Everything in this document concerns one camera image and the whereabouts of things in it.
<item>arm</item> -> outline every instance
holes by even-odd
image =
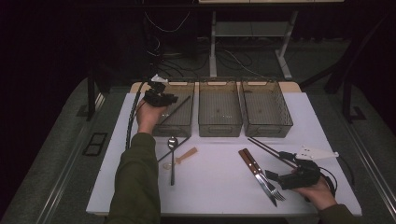
[[[122,153],[115,177],[115,192],[106,223],[160,223],[158,162],[151,136],[165,107],[138,105],[137,134]]]
[[[358,219],[349,212],[345,205],[337,203],[323,177],[316,185],[294,189],[294,191],[309,199],[318,209],[319,217],[324,224],[359,223]]]

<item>sleeve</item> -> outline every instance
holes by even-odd
[[[336,204],[318,212],[324,224],[358,224],[359,220],[354,217],[343,204]]]
[[[137,133],[121,155],[106,224],[157,224],[160,219],[155,140],[148,133]]]

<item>white tabletop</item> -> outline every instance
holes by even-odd
[[[114,175],[125,149],[126,130],[135,94],[128,93],[120,111],[114,133],[90,198],[87,212],[107,215],[114,193]],[[297,152],[301,146],[332,151],[318,118],[305,93],[284,93],[294,125],[286,138],[257,138],[278,151]],[[178,157],[197,147],[198,152],[176,165],[176,184],[170,185],[171,171],[163,169],[160,162],[159,186],[163,216],[208,217],[297,217],[317,213],[311,203],[291,190],[280,190],[286,201],[277,201],[275,207],[261,189],[238,150],[247,148],[263,170],[286,175],[290,168],[267,152],[256,147],[245,137],[243,128],[239,137],[201,138],[198,135],[198,94],[194,97],[192,137],[175,151]],[[136,132],[134,122],[132,134]],[[167,137],[155,137],[157,158],[169,151]],[[345,204],[355,216],[361,216],[361,207],[347,183],[335,158],[316,161],[337,178],[336,200]]]

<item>black device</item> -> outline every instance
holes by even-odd
[[[149,81],[148,85],[151,87],[145,92],[143,99],[152,106],[169,106],[177,102],[178,97],[171,93],[163,93],[165,85],[161,82]]]
[[[265,171],[265,175],[276,181],[282,189],[297,189],[309,187],[318,183],[321,172],[320,168],[313,161],[296,159],[296,154],[289,152],[279,152],[279,158],[294,162],[297,165],[292,174],[278,175],[271,171]]]

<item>person's right hand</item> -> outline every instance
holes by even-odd
[[[294,189],[294,191],[308,198],[318,210],[323,210],[337,204],[326,180],[322,176],[316,185]]]
[[[166,110],[166,108],[166,106],[152,106],[145,100],[141,100],[136,111],[136,120],[139,125],[137,132],[152,134],[155,124],[158,122],[161,114]]]

